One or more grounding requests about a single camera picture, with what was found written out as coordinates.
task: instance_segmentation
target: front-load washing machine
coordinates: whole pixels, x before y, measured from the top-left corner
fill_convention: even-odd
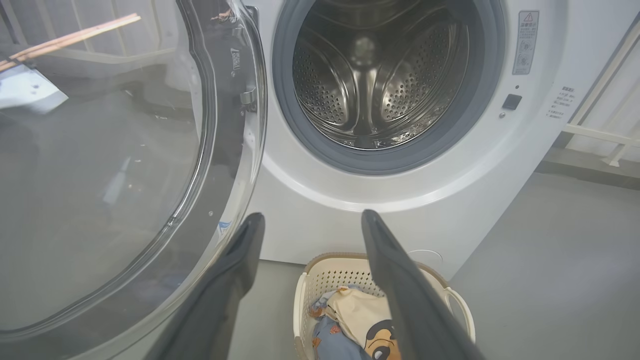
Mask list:
[[[0,1],[0,357],[139,357],[247,209],[263,259],[363,252],[373,209],[450,278],[639,10]]]
[[[637,1],[270,1],[262,258],[363,252],[375,209],[451,278],[603,70]]]

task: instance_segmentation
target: stainless steel drum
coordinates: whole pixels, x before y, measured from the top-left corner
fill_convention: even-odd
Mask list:
[[[383,149],[441,117],[467,60],[467,29],[442,3],[324,0],[298,36],[294,86],[322,134],[356,149]]]

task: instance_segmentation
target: clothes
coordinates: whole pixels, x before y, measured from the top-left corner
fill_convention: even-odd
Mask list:
[[[311,305],[311,307],[309,308],[309,315],[313,316],[317,320],[320,320],[319,318],[321,316],[324,316],[324,309],[326,308],[326,302],[329,301],[329,298],[333,296],[333,294],[335,294],[337,290],[348,288],[358,290],[360,289],[356,284],[349,284],[347,286],[338,286],[338,289],[336,290],[327,291],[326,293],[322,294],[322,296],[320,296],[320,298],[317,299],[315,303]]]
[[[401,359],[386,298],[341,288],[329,298],[326,315],[373,360]]]
[[[342,333],[338,323],[327,316],[316,324],[312,342],[316,360],[371,360],[358,344]]]

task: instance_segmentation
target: laundry basket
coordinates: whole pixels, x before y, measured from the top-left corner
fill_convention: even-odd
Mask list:
[[[458,302],[465,317],[469,337],[475,342],[476,328],[467,303],[433,269],[420,263],[417,265],[449,310],[451,310],[451,298]],[[305,267],[305,271],[298,279],[293,304],[293,336],[300,360],[314,358],[311,341],[316,319],[309,315],[309,306],[327,291],[349,284],[357,284],[368,294],[377,297],[385,296],[372,280],[369,261],[365,254],[331,252],[316,257]]]

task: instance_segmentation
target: gray floor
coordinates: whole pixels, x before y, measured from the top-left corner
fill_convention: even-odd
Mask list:
[[[451,281],[487,359],[638,359],[640,192],[534,174]],[[302,266],[264,261],[229,359],[296,359]]]

